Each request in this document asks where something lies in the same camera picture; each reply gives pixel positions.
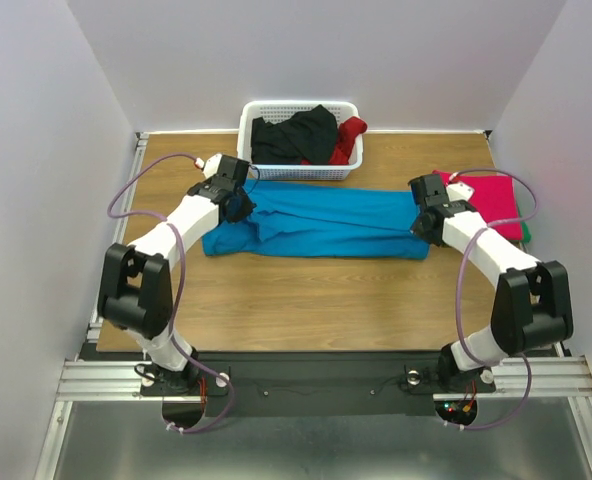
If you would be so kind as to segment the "blue t shirt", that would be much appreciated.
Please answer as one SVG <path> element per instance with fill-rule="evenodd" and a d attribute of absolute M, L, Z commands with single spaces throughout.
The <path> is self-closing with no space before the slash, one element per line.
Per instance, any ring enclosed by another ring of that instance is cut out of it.
<path fill-rule="evenodd" d="M 245 183 L 253 212 L 202 238 L 207 256 L 252 253 L 302 258 L 423 260 L 429 245 L 414 236 L 418 214 L 409 191 Z"/>

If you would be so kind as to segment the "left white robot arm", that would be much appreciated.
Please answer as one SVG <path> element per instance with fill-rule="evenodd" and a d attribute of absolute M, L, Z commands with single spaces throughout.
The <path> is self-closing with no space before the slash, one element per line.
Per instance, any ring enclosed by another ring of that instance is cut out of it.
<path fill-rule="evenodd" d="M 188 249 L 204 235 L 255 208 L 245 190 L 248 161 L 216 154 L 194 165 L 203 179 L 171 213 L 154 213 L 158 222 L 150 231 L 107 249 L 97 299 L 98 316 L 127 332 L 150 357 L 151 366 L 137 374 L 180 395 L 197 386 L 201 370 L 195 349 L 175 327 L 182 290 L 172 286 L 172 271 L 186 266 Z"/>

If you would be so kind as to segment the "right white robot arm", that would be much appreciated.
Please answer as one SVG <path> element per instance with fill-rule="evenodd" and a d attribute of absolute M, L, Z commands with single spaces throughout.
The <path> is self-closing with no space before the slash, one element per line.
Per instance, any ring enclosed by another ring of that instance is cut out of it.
<path fill-rule="evenodd" d="M 558 261 L 544 262 L 503 237 L 471 204 L 464 183 L 447 185 L 437 174 L 408 183 L 418 215 L 412 233 L 463 258 L 457 280 L 475 266 L 495 291 L 489 324 L 444 346 L 436 366 L 439 385 L 458 390 L 485 367 L 529 350 L 569 339 L 574 332 L 569 276 Z"/>

